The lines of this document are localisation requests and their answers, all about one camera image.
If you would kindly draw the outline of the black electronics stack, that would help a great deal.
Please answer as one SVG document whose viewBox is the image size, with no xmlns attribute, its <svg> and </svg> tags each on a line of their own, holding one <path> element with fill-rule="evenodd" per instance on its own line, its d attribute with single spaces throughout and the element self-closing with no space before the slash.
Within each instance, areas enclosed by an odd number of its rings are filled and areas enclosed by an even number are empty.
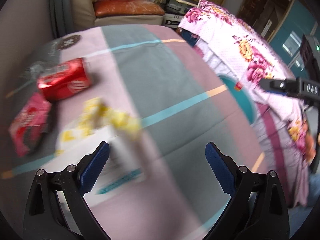
<svg viewBox="0 0 320 240">
<path fill-rule="evenodd" d="M 171 29 L 177 29 L 182 18 L 197 2 L 193 0 L 164 0 L 161 4 L 164 9 L 162 25 Z"/>
</svg>

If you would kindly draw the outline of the floral pink bed cover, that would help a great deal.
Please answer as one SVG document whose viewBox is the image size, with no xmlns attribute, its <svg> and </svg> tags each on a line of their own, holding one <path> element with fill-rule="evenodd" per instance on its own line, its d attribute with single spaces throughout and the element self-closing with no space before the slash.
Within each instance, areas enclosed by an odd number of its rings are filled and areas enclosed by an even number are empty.
<svg viewBox="0 0 320 240">
<path fill-rule="evenodd" d="M 243 20 L 213 2 L 191 8 L 180 28 L 197 37 L 196 51 L 214 71 L 236 82 L 254 103 L 253 129 L 268 170 L 277 172 L 287 205 L 311 204 L 310 165 L 316 155 L 305 107 L 299 99 L 263 90 L 259 81 L 292 79 L 272 47 Z"/>
</svg>

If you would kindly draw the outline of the orange leather seat cushion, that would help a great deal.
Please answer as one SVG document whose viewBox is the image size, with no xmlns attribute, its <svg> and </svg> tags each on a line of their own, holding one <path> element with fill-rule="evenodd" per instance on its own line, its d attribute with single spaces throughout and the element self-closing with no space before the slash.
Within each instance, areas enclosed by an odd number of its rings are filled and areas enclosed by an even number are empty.
<svg viewBox="0 0 320 240">
<path fill-rule="evenodd" d="M 102 0 L 95 2 L 93 7 L 97 18 L 165 14 L 159 5 L 149 0 Z"/>
</svg>

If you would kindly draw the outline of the teal plastic trash bin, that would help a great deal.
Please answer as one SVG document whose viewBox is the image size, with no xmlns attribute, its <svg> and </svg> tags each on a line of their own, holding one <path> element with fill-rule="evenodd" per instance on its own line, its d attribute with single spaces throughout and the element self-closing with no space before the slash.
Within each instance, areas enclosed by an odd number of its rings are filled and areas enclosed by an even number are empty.
<svg viewBox="0 0 320 240">
<path fill-rule="evenodd" d="M 226 85 L 229 92 L 233 98 L 235 98 L 239 107 L 245 114 L 249 124 L 252 125 L 257 118 L 257 109 L 248 91 L 239 81 L 231 76 L 219 74 L 218 77 Z"/>
</svg>

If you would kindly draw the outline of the red soda can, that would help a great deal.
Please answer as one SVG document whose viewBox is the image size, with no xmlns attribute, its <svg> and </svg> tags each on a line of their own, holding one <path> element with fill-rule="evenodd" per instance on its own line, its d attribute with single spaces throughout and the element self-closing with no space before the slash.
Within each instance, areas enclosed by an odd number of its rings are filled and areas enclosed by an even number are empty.
<svg viewBox="0 0 320 240">
<path fill-rule="evenodd" d="M 92 85 L 83 58 L 72 59 L 46 69 L 37 80 L 37 87 L 51 102 L 70 98 Z"/>
</svg>

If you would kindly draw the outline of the plaid pink grey bedsheet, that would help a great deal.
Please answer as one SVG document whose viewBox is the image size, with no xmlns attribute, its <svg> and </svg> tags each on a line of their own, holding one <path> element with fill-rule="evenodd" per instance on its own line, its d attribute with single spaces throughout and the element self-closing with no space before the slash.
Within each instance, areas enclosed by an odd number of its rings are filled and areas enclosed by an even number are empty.
<svg viewBox="0 0 320 240">
<path fill-rule="evenodd" d="M 22 233 L 31 182 L 53 155 L 57 132 L 100 97 L 140 120 L 137 143 L 142 181 L 105 194 L 93 213 L 112 239 L 198 239 L 228 202 L 204 155 L 214 142 L 239 165 L 265 172 L 266 160 L 244 113 L 193 48 L 174 31 L 155 25 L 92 28 L 64 50 L 39 28 L 1 32 L 1 211 Z M 8 135 L 16 113 L 32 93 L 6 94 L 31 61 L 86 57 L 92 88 L 57 105 L 57 124 L 39 150 L 18 157 Z"/>
</svg>

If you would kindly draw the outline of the pink snack package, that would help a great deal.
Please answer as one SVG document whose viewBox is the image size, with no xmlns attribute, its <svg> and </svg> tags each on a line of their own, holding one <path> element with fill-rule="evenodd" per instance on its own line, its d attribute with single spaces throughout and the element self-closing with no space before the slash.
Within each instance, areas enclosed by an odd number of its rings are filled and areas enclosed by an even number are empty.
<svg viewBox="0 0 320 240">
<path fill-rule="evenodd" d="M 49 126 L 52 104 L 35 92 L 16 115 L 9 127 L 14 148 L 19 157 L 32 152 Z"/>
</svg>

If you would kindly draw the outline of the yellow white snack wrapper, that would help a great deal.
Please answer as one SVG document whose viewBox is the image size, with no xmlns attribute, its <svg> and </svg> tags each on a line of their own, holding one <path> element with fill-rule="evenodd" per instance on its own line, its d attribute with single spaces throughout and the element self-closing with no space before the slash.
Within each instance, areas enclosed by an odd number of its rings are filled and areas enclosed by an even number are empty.
<svg viewBox="0 0 320 240">
<path fill-rule="evenodd" d="M 129 113 L 114 109 L 102 98 L 84 102 L 82 113 L 60 132 L 55 154 L 67 155 L 76 146 L 90 150 L 105 141 L 110 156 L 92 193 L 107 194 L 125 183 L 144 179 L 143 164 L 138 150 L 140 120 Z"/>
</svg>

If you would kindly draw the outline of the teal wardrobe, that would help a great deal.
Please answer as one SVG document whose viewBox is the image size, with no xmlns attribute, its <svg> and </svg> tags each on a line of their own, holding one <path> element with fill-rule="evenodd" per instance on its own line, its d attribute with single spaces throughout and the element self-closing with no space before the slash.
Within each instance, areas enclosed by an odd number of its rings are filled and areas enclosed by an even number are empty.
<svg viewBox="0 0 320 240">
<path fill-rule="evenodd" d="M 303 36 L 315 34 L 317 28 L 318 23 L 310 11 L 295 0 L 279 30 L 270 41 L 271 47 L 295 77 L 309 77 L 299 50 Z"/>
</svg>

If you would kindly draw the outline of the teal curtain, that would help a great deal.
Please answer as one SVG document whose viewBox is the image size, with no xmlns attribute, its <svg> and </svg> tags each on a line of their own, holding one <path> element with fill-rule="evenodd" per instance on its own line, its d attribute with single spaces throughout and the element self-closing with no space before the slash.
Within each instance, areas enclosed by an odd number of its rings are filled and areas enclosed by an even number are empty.
<svg viewBox="0 0 320 240">
<path fill-rule="evenodd" d="M 71 0 L 49 0 L 49 11 L 54 38 L 75 32 Z"/>
</svg>

